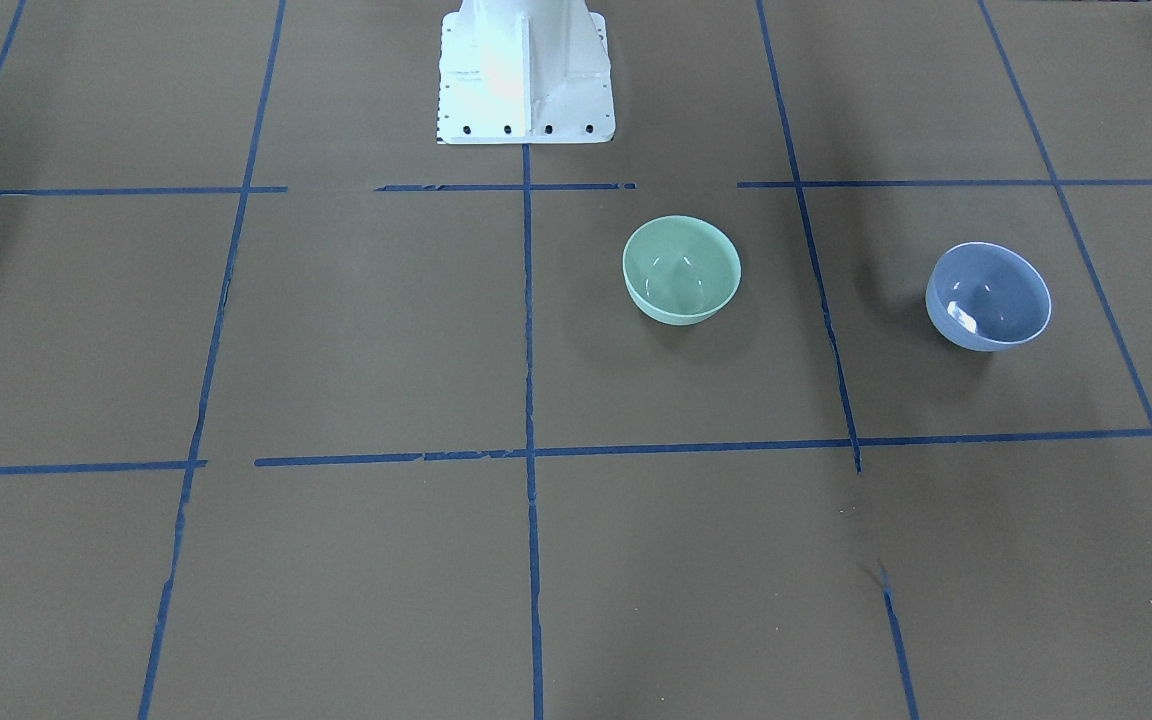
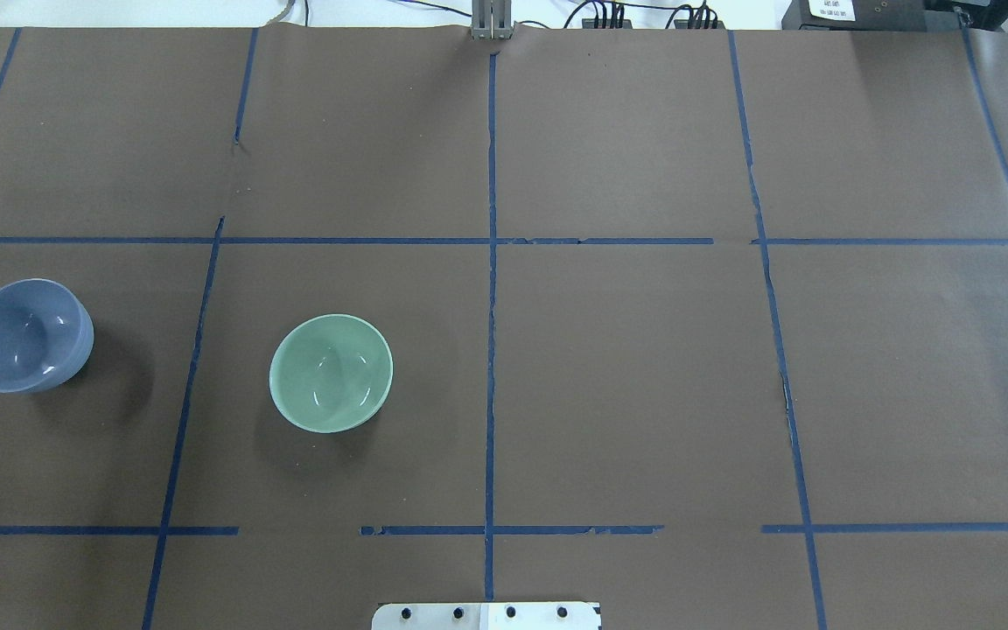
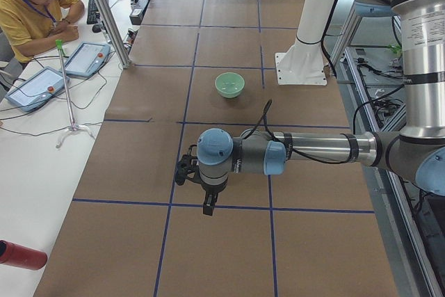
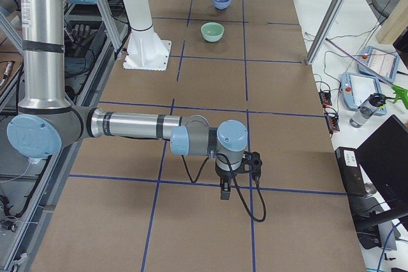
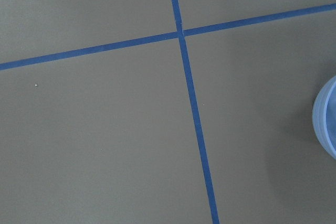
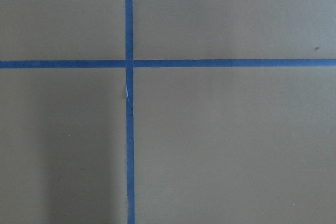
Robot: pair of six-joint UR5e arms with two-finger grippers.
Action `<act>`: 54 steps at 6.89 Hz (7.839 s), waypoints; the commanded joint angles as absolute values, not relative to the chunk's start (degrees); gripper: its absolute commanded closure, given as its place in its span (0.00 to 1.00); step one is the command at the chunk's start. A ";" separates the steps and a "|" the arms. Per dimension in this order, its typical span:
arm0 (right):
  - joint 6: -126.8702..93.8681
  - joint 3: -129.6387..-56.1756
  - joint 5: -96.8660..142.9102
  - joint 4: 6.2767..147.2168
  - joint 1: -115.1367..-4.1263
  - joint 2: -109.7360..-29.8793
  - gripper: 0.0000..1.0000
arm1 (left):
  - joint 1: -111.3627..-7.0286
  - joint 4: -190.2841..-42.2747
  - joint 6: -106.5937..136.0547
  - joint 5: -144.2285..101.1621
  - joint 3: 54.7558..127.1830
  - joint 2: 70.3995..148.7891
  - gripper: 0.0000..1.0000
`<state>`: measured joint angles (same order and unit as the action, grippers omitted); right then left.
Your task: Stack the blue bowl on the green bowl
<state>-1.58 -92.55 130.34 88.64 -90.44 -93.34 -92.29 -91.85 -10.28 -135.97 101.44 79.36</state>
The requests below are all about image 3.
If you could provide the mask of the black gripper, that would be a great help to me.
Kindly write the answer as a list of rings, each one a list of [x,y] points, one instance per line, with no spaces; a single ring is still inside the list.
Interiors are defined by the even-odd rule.
[[[218,194],[222,191],[223,187],[221,185],[204,185],[202,188],[205,191],[204,202],[202,206],[203,214],[212,216],[215,209],[215,204],[217,203]]]

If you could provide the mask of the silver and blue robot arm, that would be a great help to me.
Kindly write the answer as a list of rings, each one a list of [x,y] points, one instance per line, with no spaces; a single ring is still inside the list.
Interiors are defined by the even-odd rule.
[[[195,164],[204,214],[213,213],[231,172],[279,175],[296,159],[376,166],[425,192],[444,194],[444,0],[362,1],[388,5],[400,17],[405,126],[339,135],[251,129],[239,137],[208,129],[198,139]]]

